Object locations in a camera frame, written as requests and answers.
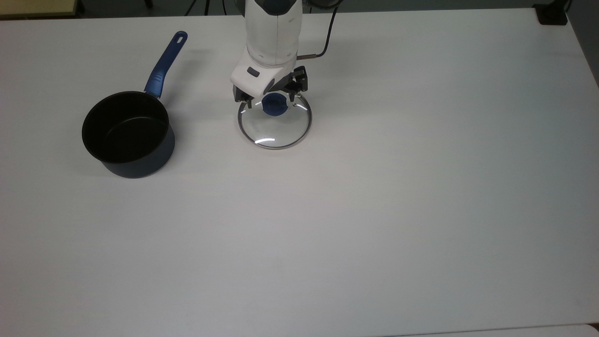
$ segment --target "blue handle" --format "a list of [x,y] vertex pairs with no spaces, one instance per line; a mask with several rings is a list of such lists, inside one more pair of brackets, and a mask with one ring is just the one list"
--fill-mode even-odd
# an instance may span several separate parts
[[187,41],[187,33],[180,31],[173,36],[173,39],[168,44],[168,47],[162,53],[160,60],[152,70],[150,74],[150,78],[146,83],[146,88],[144,89],[150,95],[153,95],[157,98],[160,98],[162,95],[162,85],[164,84],[164,77],[167,76],[167,71],[175,61],[175,58],[183,48],[183,45]]

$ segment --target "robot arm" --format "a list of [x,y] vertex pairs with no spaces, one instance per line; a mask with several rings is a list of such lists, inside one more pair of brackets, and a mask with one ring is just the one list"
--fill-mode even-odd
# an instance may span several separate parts
[[290,84],[296,92],[305,71],[294,70],[301,30],[301,0],[247,0],[245,3],[247,41],[231,82],[236,101],[251,101],[269,91]]

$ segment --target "white table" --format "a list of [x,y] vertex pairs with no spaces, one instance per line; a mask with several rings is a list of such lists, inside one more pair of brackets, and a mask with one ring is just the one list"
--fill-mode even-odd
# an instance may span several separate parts
[[[329,15],[304,16],[300,53]],[[177,137],[112,175],[87,111],[167,76]],[[534,10],[339,14],[313,127],[237,127],[241,17],[0,22],[0,335],[359,337],[599,320],[599,90]]]
[[487,330],[475,332],[441,333],[435,337],[599,337],[599,332],[588,325],[533,327],[527,329]]

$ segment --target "glass lid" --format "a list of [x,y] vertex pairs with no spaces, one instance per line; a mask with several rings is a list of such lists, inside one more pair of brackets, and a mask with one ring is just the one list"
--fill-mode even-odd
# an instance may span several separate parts
[[272,92],[248,109],[241,103],[237,115],[243,134],[267,149],[284,149],[298,143],[308,133],[312,110],[301,94],[289,101],[284,92]]

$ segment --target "saucepan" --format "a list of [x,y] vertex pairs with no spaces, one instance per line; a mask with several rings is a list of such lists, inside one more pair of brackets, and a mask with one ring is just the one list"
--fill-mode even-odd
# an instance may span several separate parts
[[87,114],[81,131],[87,151],[112,173],[141,178],[162,168],[175,148],[166,108],[158,100],[164,78],[187,40],[173,36],[144,92],[125,91],[101,100]]

